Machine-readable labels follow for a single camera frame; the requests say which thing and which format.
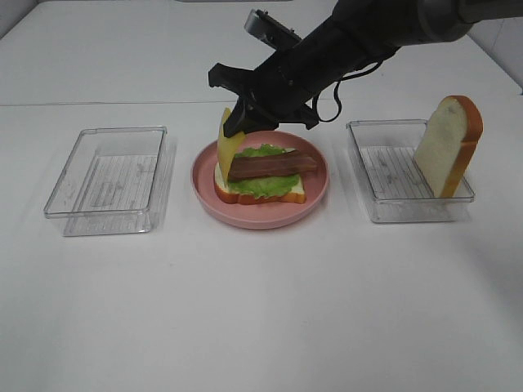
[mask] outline black cable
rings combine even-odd
[[[340,96],[338,94],[339,92],[339,89],[340,89],[340,85],[342,84],[342,82],[346,81],[346,80],[351,80],[351,79],[356,79],[356,78],[361,78],[362,76],[365,76],[365,75],[368,75],[368,74],[371,74],[372,72],[374,72],[376,69],[378,69],[381,65],[383,64],[383,61],[379,61],[378,63],[376,63],[372,68],[370,69],[367,69],[366,71],[363,71],[363,72],[359,72],[359,73],[354,73],[352,75],[347,75],[341,79],[339,79],[337,82],[336,82],[336,86],[334,87],[334,93],[333,93],[333,97],[334,97],[334,100],[336,101],[336,105],[337,105],[337,113],[334,117],[330,118],[329,120],[323,120],[320,115],[318,114],[318,99],[320,98],[320,94],[318,94],[317,96],[314,96],[312,98],[312,109],[314,110],[314,112],[316,113],[316,117],[318,118],[318,120],[322,123],[331,123],[332,121],[334,121],[336,118],[339,117],[339,115],[342,113],[342,101],[340,100]]]

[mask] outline robotic arm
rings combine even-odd
[[[319,122],[306,102],[345,74],[381,64],[407,45],[452,42],[480,20],[523,16],[523,0],[338,0],[332,15],[307,37],[263,11],[245,29],[275,53],[254,70],[216,64],[209,86],[238,95],[224,132],[231,137]]]

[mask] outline bread slice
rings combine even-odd
[[[447,96],[428,121],[414,161],[436,198],[452,198],[483,132],[481,114],[466,96]]]
[[[251,194],[239,194],[231,189],[221,176],[220,166],[217,164],[214,168],[214,189],[218,198],[228,204],[262,204],[273,202],[299,203],[306,201],[305,189],[303,188],[302,177],[293,188],[283,196],[273,196],[270,198],[254,198]]]

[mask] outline bacon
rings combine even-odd
[[[296,173],[313,172],[318,165],[301,151],[291,151],[265,157],[238,157],[230,165],[228,181],[268,176],[290,176]]]

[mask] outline bread crust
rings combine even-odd
[[[447,98],[454,98],[465,110],[467,115],[467,130],[465,136],[462,138],[458,156],[454,160],[454,165],[439,195],[440,198],[452,198],[454,196],[459,182],[463,178],[463,174],[471,161],[472,155],[474,151],[476,151],[477,142],[483,133],[483,120],[480,111],[470,98],[466,96],[449,96]]]

